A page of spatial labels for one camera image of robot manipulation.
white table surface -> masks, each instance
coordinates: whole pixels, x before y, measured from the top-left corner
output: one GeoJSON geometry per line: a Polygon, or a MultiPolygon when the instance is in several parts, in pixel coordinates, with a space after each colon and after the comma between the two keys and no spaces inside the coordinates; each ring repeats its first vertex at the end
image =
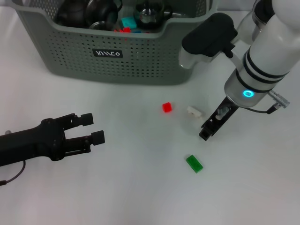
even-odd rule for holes
{"type": "MultiPolygon", "coordinates": [[[[238,23],[245,12],[229,13],[238,23]]],[[[300,211],[300,67],[275,88],[291,101],[272,115],[239,109],[207,142],[204,120],[224,99],[234,65],[219,55],[185,84],[116,85],[51,74],[14,10],[0,7],[0,129],[32,128],[45,118],[93,113],[105,131],[92,152],[52,162],[27,160],[23,174],[0,187],[2,225],[295,225],[300,211]],[[163,114],[161,105],[174,111],[163,114]],[[204,169],[195,174],[185,158],[204,169]]],[[[237,51],[247,46],[239,43],[237,51]]],[[[256,109],[273,102],[266,97],[256,109]]],[[[22,162],[0,167],[0,180],[22,162]]]]}

green block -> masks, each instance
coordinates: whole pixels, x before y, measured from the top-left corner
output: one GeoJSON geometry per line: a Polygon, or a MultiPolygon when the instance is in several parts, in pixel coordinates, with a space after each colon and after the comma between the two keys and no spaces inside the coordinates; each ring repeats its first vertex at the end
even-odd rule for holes
{"type": "Polygon", "coordinates": [[[195,171],[195,173],[198,173],[203,169],[203,166],[198,162],[198,160],[193,155],[188,157],[186,161],[190,165],[190,167],[195,171]]]}

small white object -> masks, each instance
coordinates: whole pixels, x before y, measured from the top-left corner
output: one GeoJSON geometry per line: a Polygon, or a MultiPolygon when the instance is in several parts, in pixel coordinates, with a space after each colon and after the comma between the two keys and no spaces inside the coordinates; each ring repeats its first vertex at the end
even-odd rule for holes
{"type": "Polygon", "coordinates": [[[193,108],[191,106],[189,106],[187,108],[187,112],[188,112],[188,114],[193,115],[193,116],[195,116],[198,119],[200,119],[203,116],[202,112],[200,112],[199,110],[197,110],[197,109],[195,109],[195,108],[193,108]]]}

basket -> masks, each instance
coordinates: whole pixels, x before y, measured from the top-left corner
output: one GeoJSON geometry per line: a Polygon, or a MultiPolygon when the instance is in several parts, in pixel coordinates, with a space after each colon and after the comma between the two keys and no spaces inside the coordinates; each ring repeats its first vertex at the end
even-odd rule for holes
{"type": "MultiPolygon", "coordinates": [[[[181,68],[178,62],[181,41],[217,8],[217,0],[169,0],[174,11],[191,18],[171,18],[158,33],[146,34],[58,25],[53,20],[62,3],[8,0],[52,73],[98,82],[150,85],[176,85],[189,79],[192,71],[181,68]]],[[[131,16],[134,3],[123,0],[119,18],[131,16]]]]}

